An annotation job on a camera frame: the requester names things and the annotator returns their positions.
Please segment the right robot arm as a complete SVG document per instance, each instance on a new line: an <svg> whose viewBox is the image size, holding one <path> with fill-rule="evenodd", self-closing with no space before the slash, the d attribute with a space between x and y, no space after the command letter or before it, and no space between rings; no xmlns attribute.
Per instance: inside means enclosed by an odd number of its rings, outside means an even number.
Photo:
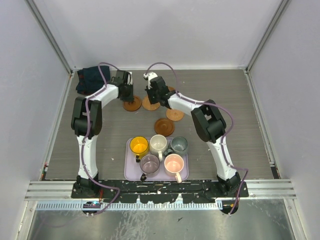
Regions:
<svg viewBox="0 0 320 240"><path fill-rule="evenodd" d="M198 137L205 142L212 154L220 193L231 197L242 187L241 177L232 164L226 137L226 121L213 100L198 101L172 90L164 79L154 72L145 73L146 92L151 104L159 103L168 109L191 116Z"/></svg>

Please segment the woven rattan coaster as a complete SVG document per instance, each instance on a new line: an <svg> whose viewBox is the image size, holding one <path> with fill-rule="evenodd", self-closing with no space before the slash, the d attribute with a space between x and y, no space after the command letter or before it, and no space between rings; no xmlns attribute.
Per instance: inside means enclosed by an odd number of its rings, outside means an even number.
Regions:
<svg viewBox="0 0 320 240"><path fill-rule="evenodd" d="M184 117L184 113L176 109L167 109L165 114L169 120L174 122L180 121Z"/></svg>
<svg viewBox="0 0 320 240"><path fill-rule="evenodd" d="M150 100L149 100L148 96L145 96L143 98L143 100L142 100L142 106L143 106L144 109L146 109L148 111L155 111L161 105L160 105L160 103L155 103L155 104L150 103Z"/></svg>

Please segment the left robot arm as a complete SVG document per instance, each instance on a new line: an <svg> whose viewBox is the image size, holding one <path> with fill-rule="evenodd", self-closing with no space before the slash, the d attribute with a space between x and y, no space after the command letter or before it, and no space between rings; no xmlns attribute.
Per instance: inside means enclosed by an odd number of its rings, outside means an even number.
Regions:
<svg viewBox="0 0 320 240"><path fill-rule="evenodd" d="M95 198L102 188L96 163L96 145L103 127L103 108L115 99L132 102L133 77L130 71L117 70L99 90L74 101L71 128L79 148L79 170L75 187L88 198Z"/></svg>

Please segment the yellow mug black outside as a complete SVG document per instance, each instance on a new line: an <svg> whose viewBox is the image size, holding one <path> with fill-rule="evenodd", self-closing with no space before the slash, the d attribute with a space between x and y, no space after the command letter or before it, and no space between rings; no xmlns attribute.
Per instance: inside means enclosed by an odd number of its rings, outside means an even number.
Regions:
<svg viewBox="0 0 320 240"><path fill-rule="evenodd" d="M130 143L129 147L131 152L134 154L135 161L139 163L141 159L146 156L149 152L149 142L143 136L134 137Z"/></svg>

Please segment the brown wooden coaster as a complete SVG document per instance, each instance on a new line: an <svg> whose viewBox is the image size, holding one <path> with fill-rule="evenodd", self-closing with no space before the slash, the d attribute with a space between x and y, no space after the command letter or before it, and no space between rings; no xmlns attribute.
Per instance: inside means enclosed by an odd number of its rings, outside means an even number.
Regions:
<svg viewBox="0 0 320 240"><path fill-rule="evenodd" d="M159 118L154 124L154 131L158 135L168 137L175 131L174 122L168 118Z"/></svg>
<svg viewBox="0 0 320 240"><path fill-rule="evenodd" d="M128 112L137 111L141 106L142 106L142 100L137 95L133 96L132 102L128 102L128 101L123 102L123 108Z"/></svg>
<svg viewBox="0 0 320 240"><path fill-rule="evenodd" d="M175 88L172 86L169 86L168 89L169 89L170 93L175 93L175 91L176 91Z"/></svg>

